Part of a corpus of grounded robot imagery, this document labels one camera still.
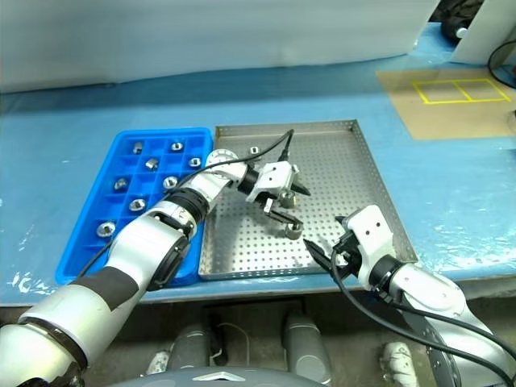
black cable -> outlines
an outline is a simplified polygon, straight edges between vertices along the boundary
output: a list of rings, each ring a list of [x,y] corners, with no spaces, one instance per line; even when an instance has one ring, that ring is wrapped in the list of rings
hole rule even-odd
[[[425,310],[415,309],[412,306],[403,305],[403,304],[401,304],[399,302],[395,302],[395,301],[388,302],[387,305],[392,306],[395,309],[403,310],[403,311],[411,313],[411,314],[418,314],[423,317],[433,318],[435,320],[443,321],[443,322],[451,324],[451,325],[457,325],[458,327],[467,329],[468,331],[475,332],[478,335],[484,336],[486,339],[489,339],[492,342],[498,344],[500,347],[502,347],[504,350],[506,350],[506,352],[509,353],[509,355],[513,359],[516,360],[516,351],[509,345],[509,343],[507,343],[503,339],[500,339],[496,335],[486,332],[483,329],[480,329],[479,327],[475,327],[472,324],[462,322],[455,318],[449,318],[446,316],[442,316],[441,314],[436,314],[436,313],[427,312]]]
[[[292,136],[293,136],[293,129],[290,129],[289,131],[287,131],[282,137],[280,137],[279,139],[277,139],[272,145],[270,145],[269,147],[267,147],[265,150],[261,151],[261,152],[258,152],[256,153],[255,155],[251,155],[251,156],[247,156],[247,157],[243,157],[241,159],[235,159],[235,160],[228,160],[228,161],[221,161],[220,163],[215,163],[215,164],[212,164],[212,165],[208,165],[204,168],[201,168],[199,169],[198,171],[195,171],[194,173],[191,173],[190,175],[186,176],[183,180],[181,180],[175,187],[175,189],[178,189],[180,188],[182,185],[184,185],[185,183],[187,183],[188,181],[190,181],[192,178],[194,178],[195,176],[197,176],[199,173],[201,172],[204,172],[206,171],[207,169],[211,169],[213,167],[218,167],[219,165],[225,165],[225,164],[234,164],[234,163],[240,163],[240,162],[247,162],[247,161],[252,161],[254,159],[257,159],[258,157],[262,157],[263,155],[265,155],[266,153],[269,153],[271,152],[275,147],[277,147],[279,144],[281,144],[281,142],[284,140],[284,139],[287,139],[287,143],[285,145],[285,148],[283,149],[283,152],[285,152],[285,150],[288,152],[289,150],[289,145],[290,145],[290,141],[292,140]],[[171,192],[168,192],[164,197],[163,199],[166,199],[171,193]],[[89,268],[91,268],[95,262],[97,262],[98,258],[101,257],[102,254],[104,254],[106,252],[106,250],[108,248],[110,248],[111,244],[113,243],[113,241],[111,240],[109,243],[106,243],[106,245],[104,245],[97,254],[95,254],[91,260],[88,261],[88,263],[86,264],[86,266],[84,268],[82,268],[82,270],[79,272],[79,274],[77,275],[77,277],[83,277],[86,272],[89,270]]]
[[[399,334],[402,337],[405,337],[406,339],[410,339],[416,343],[420,343],[422,345],[425,345],[427,347],[432,347],[438,351],[448,353],[450,355],[462,357],[463,359],[472,361],[473,363],[477,363],[483,367],[486,367],[487,369],[490,369],[494,373],[496,373],[504,382],[506,387],[514,387],[514,384],[510,377],[498,366],[495,364],[488,362],[487,360],[482,359],[479,356],[474,356],[470,353],[449,347],[447,345],[442,345],[440,343],[434,343],[430,340],[424,339],[423,337],[420,337],[418,335],[413,334],[412,332],[408,331],[407,329],[403,329],[401,327],[398,327],[397,325],[392,324],[391,322],[383,319],[382,317],[374,314],[372,311],[365,308],[352,294],[351,292],[344,286],[342,281],[339,279],[339,272],[337,271],[337,252],[334,250],[331,253],[331,276],[333,278],[333,281],[337,284],[340,291],[346,296],[346,298],[363,314],[368,316],[371,320],[373,320],[375,323],[378,323],[382,325],[384,328],[389,329],[390,331]]]
[[[497,81],[499,81],[500,83],[502,83],[503,85],[505,86],[509,86],[510,88],[512,89],[516,89],[516,84],[510,84],[509,82],[507,81],[504,81],[503,79],[501,79],[498,75],[496,75],[494,73],[494,70],[493,70],[493,66],[492,66],[492,62],[493,62],[493,58],[494,56],[504,47],[510,45],[510,44],[515,44],[516,43],[516,39],[515,40],[509,40],[508,42],[505,42],[504,44],[500,44],[498,47],[496,47],[494,49],[493,52],[491,52],[491,55],[489,56],[489,59],[487,60],[487,69],[489,70],[489,73],[491,74],[491,77],[493,77],[494,79],[496,79]]]
[[[102,248],[97,252],[97,254],[95,254],[91,260],[88,261],[88,263],[85,265],[84,268],[82,268],[82,270],[79,272],[79,274],[77,274],[77,278],[78,277],[83,277],[86,272],[89,270],[89,268],[91,268],[95,262],[97,262],[98,258],[100,258],[102,256],[102,254],[104,254],[108,248],[110,248],[111,244],[113,243],[113,240],[110,240],[108,243],[106,243],[104,246],[102,246]]]

silver robot arm segment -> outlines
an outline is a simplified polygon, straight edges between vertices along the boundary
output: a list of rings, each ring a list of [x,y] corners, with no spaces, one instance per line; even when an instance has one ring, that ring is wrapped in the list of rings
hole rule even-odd
[[[236,154],[217,150],[206,163],[229,160]],[[249,195],[258,186],[267,198],[295,188],[292,176],[266,178],[282,185],[264,186],[260,172],[244,162],[207,169],[125,226],[104,268],[59,288],[17,324],[0,329],[0,387],[81,385],[81,372],[106,350],[142,296],[173,278],[198,224],[226,187]]]
[[[347,266],[341,268],[343,275],[353,274],[365,289],[388,294],[405,306],[453,318],[491,333],[468,308],[457,284],[396,259],[393,233],[378,206],[367,206],[337,220],[346,230],[334,246],[334,251],[347,261]],[[313,242],[305,243],[315,260],[328,270],[323,250]],[[509,372],[506,352],[493,341],[447,322],[406,311],[402,315],[420,336],[477,355]],[[432,348],[427,349],[427,354],[439,387],[485,387],[502,383],[493,371],[472,361]]]

stainless steel tray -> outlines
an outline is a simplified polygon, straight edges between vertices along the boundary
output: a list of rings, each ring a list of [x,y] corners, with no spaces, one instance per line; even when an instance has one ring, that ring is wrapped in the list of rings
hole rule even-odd
[[[398,258],[417,260],[356,120],[218,127],[216,147],[246,156],[251,146],[266,148],[289,129],[295,130],[289,160],[298,165],[301,180],[312,193],[310,197],[298,195],[298,206],[287,210],[304,222],[302,238],[321,244],[329,252],[343,234],[335,216],[375,203],[393,230]],[[275,160],[280,150],[271,152],[261,163]],[[258,205],[244,199],[239,192],[226,192],[206,220],[199,267],[202,278],[321,271],[302,238],[286,239],[280,223],[266,218]]]

